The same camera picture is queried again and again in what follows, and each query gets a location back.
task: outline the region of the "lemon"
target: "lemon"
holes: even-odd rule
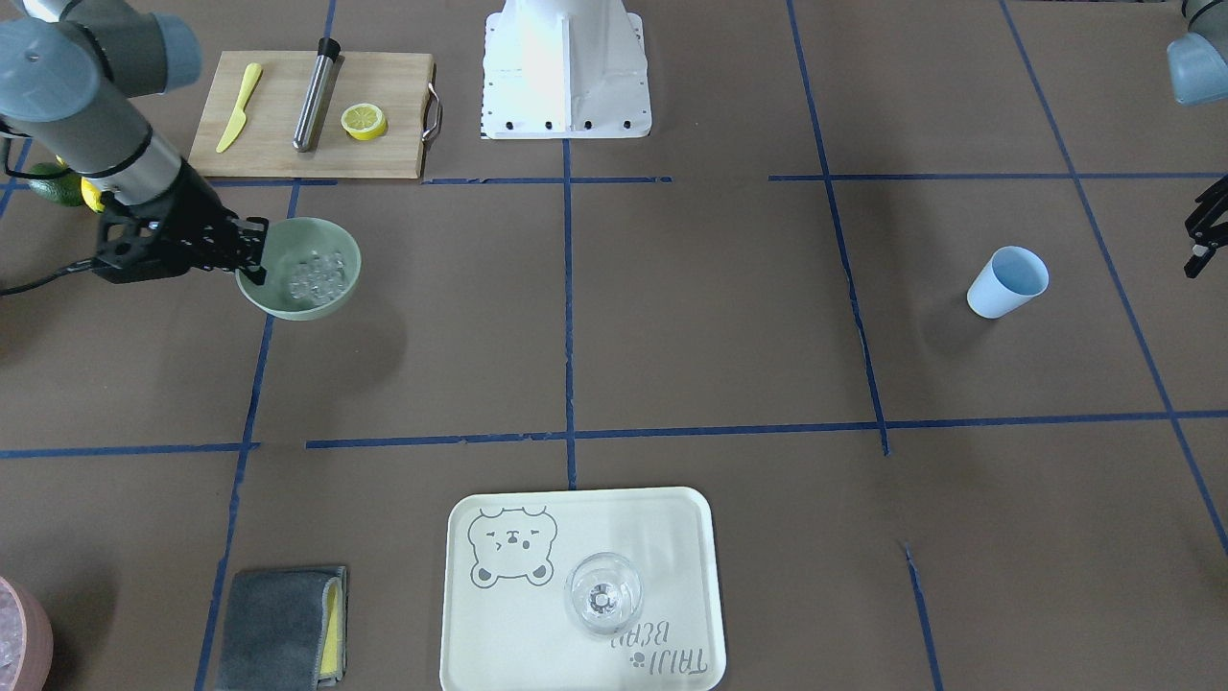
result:
[[[102,212],[102,190],[86,178],[81,178],[81,200],[97,212]]]
[[[373,103],[355,103],[341,113],[341,126],[359,141],[375,139],[388,131],[388,120],[379,106]]]

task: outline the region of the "blue tape line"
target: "blue tape line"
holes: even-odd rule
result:
[[[1194,459],[1194,452],[1190,449],[1190,443],[1185,439],[1185,431],[1181,430],[1181,423],[1178,422],[1176,416],[1173,416],[1172,423],[1173,433],[1176,434],[1176,443],[1181,446],[1181,454],[1185,455],[1185,465],[1190,469],[1190,475],[1194,476],[1194,485],[1199,488],[1202,504],[1207,508],[1207,514],[1211,517],[1211,525],[1214,527],[1216,536],[1219,538],[1219,547],[1224,551],[1224,555],[1228,555],[1228,531],[1224,530],[1223,519],[1219,518],[1214,500],[1211,498],[1207,481],[1202,477],[1202,470],[1199,468],[1199,461]]]
[[[1221,420],[1228,419],[1228,411],[1179,411],[1178,420]]]
[[[1127,172],[1127,173],[1078,173],[1083,179],[1219,179],[1226,173],[1212,172]]]
[[[335,179],[210,179],[214,187],[335,187]]]
[[[292,218],[298,212],[298,190],[302,179],[295,178],[290,190],[290,203],[286,206],[286,217]],[[200,643],[200,660],[196,664],[196,684],[194,691],[205,691],[205,677],[209,673],[209,658],[214,649],[214,636],[217,631],[217,611],[221,609],[222,589],[226,585],[226,573],[230,571],[231,546],[235,542],[235,527],[238,523],[239,488],[247,475],[247,459],[252,450],[259,444],[252,443],[252,434],[255,431],[255,414],[260,409],[260,392],[264,388],[264,371],[269,365],[269,344],[273,341],[273,326],[276,319],[273,314],[264,315],[264,331],[260,335],[260,353],[255,360],[255,376],[252,379],[252,399],[247,406],[247,420],[243,422],[243,443],[235,464],[235,482],[231,486],[231,501],[226,519],[226,546],[222,557],[217,561],[217,571],[214,574],[214,590],[209,600],[209,617],[205,620],[205,637]]]
[[[333,17],[336,16],[336,0],[328,0],[328,18],[324,20],[324,37],[333,37]]]
[[[437,437],[387,437],[383,439],[312,439],[307,449],[368,449],[381,447],[441,447],[447,444],[501,444],[511,442],[559,442],[565,432],[521,434],[445,434]]]
[[[672,182],[673,178],[661,177],[573,177],[572,184],[655,184],[657,182]]]
[[[0,452],[0,459],[72,459],[91,457],[146,457],[156,454],[225,454],[238,452],[242,447],[242,444],[161,444],[150,447],[11,449]]]
[[[31,140],[27,139],[21,145],[21,153],[17,155],[17,167],[15,171],[20,171],[26,166],[26,156],[29,155]],[[9,209],[9,199],[12,198],[12,191],[21,185],[21,182],[16,177],[10,177],[4,184],[4,194],[0,195],[0,217],[4,217],[5,210]]]
[[[921,590],[921,574],[912,562],[912,547],[904,544],[904,558],[909,565],[909,579],[912,582],[912,598],[917,603],[917,619],[921,620],[921,636],[925,637],[925,654],[930,659],[930,677],[933,679],[933,691],[942,691],[942,670],[938,669],[938,652],[933,646],[933,630],[930,628],[930,610],[925,606],[925,592]]]
[[[674,178],[659,177],[572,177],[572,184],[656,184],[670,183]],[[566,184],[562,177],[435,177],[422,184]]]
[[[561,177],[436,177],[422,184],[562,184]]]
[[[1078,173],[1083,179],[1219,179],[1214,172],[1103,172]],[[835,182],[892,179],[1071,179],[1070,173],[831,173]],[[823,182],[822,174],[770,174],[769,182]]]
[[[814,91],[810,88],[810,70],[806,66],[806,52],[802,49],[802,34],[797,29],[797,12],[793,0],[785,0],[788,7],[788,23],[793,29],[793,47],[797,49],[797,66],[802,71],[802,86],[806,87],[806,102],[810,109],[810,126],[814,129],[814,145],[819,151],[819,166],[823,168],[823,183],[828,191],[828,206],[831,209],[831,225],[836,232],[836,244],[840,247],[840,263],[844,265],[845,279],[849,281],[849,303],[852,306],[853,323],[861,338],[861,355],[866,363],[866,382],[869,385],[869,400],[874,406],[874,420],[878,421],[878,434],[883,443],[883,455],[892,455],[892,444],[887,437],[887,425],[883,420],[883,404],[878,396],[878,382],[874,378],[874,362],[869,356],[869,339],[866,336],[866,324],[861,318],[857,302],[857,285],[852,277],[852,264],[849,261],[849,247],[845,243],[844,226],[840,222],[840,207],[836,205],[836,189],[831,183],[831,168],[828,166],[828,151],[823,145],[823,129],[819,126],[819,110],[814,106]]]
[[[1070,173],[844,173],[836,182],[877,182],[890,179],[1070,179]]]
[[[1105,243],[1104,234],[1100,232],[1100,223],[1095,218],[1095,212],[1092,211],[1092,203],[1088,200],[1087,191],[1083,189],[1083,182],[1079,179],[1079,174],[1074,169],[1074,162],[1071,158],[1070,150],[1066,147],[1066,140],[1062,139],[1062,133],[1057,128],[1057,120],[1054,118],[1054,112],[1049,107],[1049,99],[1045,98],[1045,92],[1040,87],[1040,80],[1036,77],[1036,70],[1032,65],[1032,59],[1028,58],[1028,49],[1023,45],[1023,38],[1019,36],[1019,29],[1016,27],[1014,18],[1011,16],[1011,9],[1007,7],[1006,0],[998,0],[998,6],[1002,9],[1002,16],[1006,17],[1007,26],[1011,27],[1011,34],[1014,37],[1014,43],[1019,48],[1019,55],[1023,58],[1023,64],[1028,70],[1028,76],[1032,79],[1032,86],[1036,90],[1036,97],[1040,99],[1040,106],[1044,108],[1045,117],[1049,119],[1049,126],[1054,130],[1054,137],[1057,140],[1057,147],[1061,150],[1062,158],[1066,161],[1066,167],[1070,169],[1071,177],[1074,180],[1074,188],[1078,190],[1079,201],[1083,204],[1083,211],[1087,214],[1087,220],[1092,223],[1092,232],[1095,234],[1095,242],[1100,247],[1100,254],[1104,257],[1104,264],[1108,266],[1109,275],[1113,277],[1114,287],[1117,288],[1117,296],[1121,298],[1121,306],[1126,309],[1126,317],[1130,319],[1130,326],[1133,329],[1135,338],[1138,340],[1138,347],[1142,350],[1143,360],[1147,362],[1147,369],[1151,371],[1152,380],[1156,383],[1156,390],[1159,393],[1160,401],[1164,404],[1164,411],[1168,414],[1169,421],[1173,425],[1173,433],[1176,434],[1178,443],[1181,446],[1181,453],[1185,455],[1185,463],[1190,468],[1195,485],[1199,487],[1199,493],[1202,496],[1202,503],[1206,506],[1207,514],[1211,517],[1211,523],[1219,539],[1219,546],[1223,549],[1224,554],[1228,555],[1228,533],[1224,531],[1223,520],[1219,518],[1219,512],[1216,509],[1211,493],[1207,491],[1206,482],[1202,479],[1202,473],[1199,470],[1199,463],[1194,459],[1194,453],[1186,443],[1185,432],[1181,430],[1181,423],[1176,417],[1176,412],[1173,410],[1173,401],[1169,399],[1168,390],[1164,388],[1164,380],[1160,379],[1159,368],[1156,367],[1156,360],[1152,357],[1151,349],[1147,345],[1147,338],[1143,335],[1143,329],[1138,324],[1138,318],[1135,315],[1133,307],[1130,304],[1130,297],[1126,295],[1125,284],[1121,282],[1121,276],[1117,275],[1117,266],[1114,264],[1113,255],[1109,253],[1109,245]]]
[[[1041,425],[1089,425],[1103,422],[1167,421],[1168,414],[1104,414],[1087,416],[1020,416],[1002,419],[955,419],[888,421],[890,430],[944,430],[955,427],[1012,427]]]
[[[651,437],[731,437],[739,434],[804,434],[814,432],[866,432],[878,430],[877,422],[833,422],[815,425],[745,425],[725,427],[659,427],[642,430],[589,430],[576,439],[640,439]]]
[[[1178,417],[1190,420],[1228,419],[1228,411],[1189,411]],[[889,430],[952,430],[965,427],[1039,427],[1047,425],[1102,425],[1114,422],[1158,422],[1169,420],[1167,412],[1143,414],[1097,414],[1081,416],[1018,416],[998,419],[952,419],[952,420],[912,420],[887,421]],[[833,422],[833,423],[796,423],[796,425],[745,425],[716,427],[661,427],[629,430],[587,430],[576,431],[576,439],[640,439],[653,437],[727,437],[752,434],[813,434],[824,432],[869,432],[877,431],[878,423]],[[526,432],[497,434],[453,434],[436,437],[389,437],[372,439],[314,439],[307,442],[307,449],[352,449],[368,447],[433,447],[446,444],[494,444],[507,442],[560,442],[567,439],[562,432]]]
[[[567,363],[566,371],[566,401],[567,401],[567,490],[576,488],[576,371],[573,356],[575,331],[573,331],[573,304],[575,293],[572,291],[571,274],[571,140],[562,140],[562,284],[565,298],[565,328],[564,328],[564,356]]]

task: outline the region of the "yellow plastic knife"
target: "yellow plastic knife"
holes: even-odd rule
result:
[[[235,109],[231,110],[231,122],[226,124],[226,131],[222,133],[222,139],[217,142],[219,153],[228,149],[238,137],[238,133],[243,131],[243,125],[247,124],[247,113],[243,112],[243,108],[247,107],[247,101],[252,97],[255,82],[260,80],[263,72],[264,68],[260,66],[260,63],[252,63],[243,70],[243,85],[238,87],[238,99],[235,101]]]

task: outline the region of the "clear glass cup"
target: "clear glass cup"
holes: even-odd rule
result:
[[[598,636],[618,636],[640,617],[640,572],[621,555],[592,555],[567,577],[567,601],[585,628]]]

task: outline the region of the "bear illustration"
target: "bear illustration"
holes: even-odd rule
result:
[[[473,584],[490,588],[500,578],[524,578],[533,585],[545,585],[554,577],[550,546],[559,535],[554,517],[540,512],[500,509],[486,511],[469,524],[469,544],[476,560],[470,572]]]

